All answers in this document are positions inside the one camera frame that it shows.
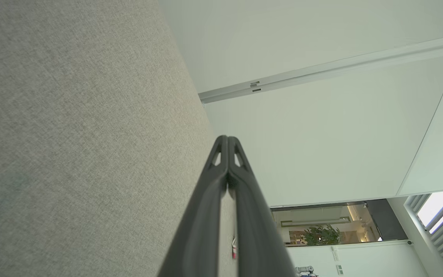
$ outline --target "potted plant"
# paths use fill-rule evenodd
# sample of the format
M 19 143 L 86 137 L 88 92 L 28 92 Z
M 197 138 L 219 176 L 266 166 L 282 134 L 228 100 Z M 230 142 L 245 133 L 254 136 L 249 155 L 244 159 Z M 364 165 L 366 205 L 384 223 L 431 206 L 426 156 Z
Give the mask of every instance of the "potted plant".
M 304 238 L 307 245 L 339 244 L 341 234 L 338 228 L 334 229 L 328 224 L 326 227 L 319 225 L 317 227 L 310 227 L 306 229 Z

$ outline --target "electrical outlet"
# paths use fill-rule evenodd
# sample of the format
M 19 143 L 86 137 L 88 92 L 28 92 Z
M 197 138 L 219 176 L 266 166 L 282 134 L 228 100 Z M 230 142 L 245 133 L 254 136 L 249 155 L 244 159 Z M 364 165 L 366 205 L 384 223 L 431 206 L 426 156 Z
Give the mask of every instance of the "electrical outlet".
M 341 265 L 336 265 L 336 268 L 338 269 L 338 275 L 344 275 L 343 267 Z
M 337 251 L 333 251 L 333 256 L 335 261 L 339 261 L 339 255 Z

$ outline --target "white trim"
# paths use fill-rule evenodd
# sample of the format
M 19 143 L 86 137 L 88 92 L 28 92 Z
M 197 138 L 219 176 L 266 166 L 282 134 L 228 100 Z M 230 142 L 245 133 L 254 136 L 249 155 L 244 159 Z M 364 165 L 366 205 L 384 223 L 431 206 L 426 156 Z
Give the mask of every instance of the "white trim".
M 386 199 L 386 198 L 394 198 L 394 197 L 402 197 L 402 195 L 401 196 L 396 196 L 396 195 L 377 196 L 377 197 L 367 197 L 367 198 L 359 198 L 359 199 L 346 199 L 346 200 L 338 200 L 338 201 L 326 201 L 326 202 L 315 202 L 315 203 L 304 203 L 304 204 L 273 205 L 273 206 L 269 206 L 269 208 L 273 209 L 273 208 L 279 208 L 279 207 L 304 207 L 304 206 L 310 206 L 310 205 L 341 204 L 341 203 L 346 203 L 346 202 L 378 200 L 378 199 Z
M 394 195 L 394 196 L 385 197 L 385 198 L 396 198 L 396 197 L 406 197 L 406 196 L 409 197 L 409 196 L 422 195 L 422 194 L 432 194 L 432 193 L 441 192 L 441 191 L 443 191 L 443 189 L 431 190 L 431 191 L 423 191 L 423 192 L 412 192 L 412 193 L 401 194 L 401 195 Z
M 388 67 L 401 63 L 427 60 L 443 56 L 443 38 L 414 45 L 378 51 L 339 61 L 292 70 L 241 84 L 199 93 L 203 103 L 245 96 L 253 93 L 275 90 L 322 79 L 337 77 L 346 73 Z
M 399 244 L 406 244 L 408 245 L 408 240 L 385 240 L 381 242 L 362 242 L 359 244 L 335 244 L 335 245 L 313 245 L 313 246 L 304 246 L 305 249 L 312 248 L 312 247 L 329 247 L 332 249 L 332 247 L 336 247 L 337 251 L 340 249 L 353 249 L 353 248 L 364 248 L 364 247 L 383 247 L 386 245 L 399 245 Z M 299 247 L 287 247 L 286 249 L 298 249 Z

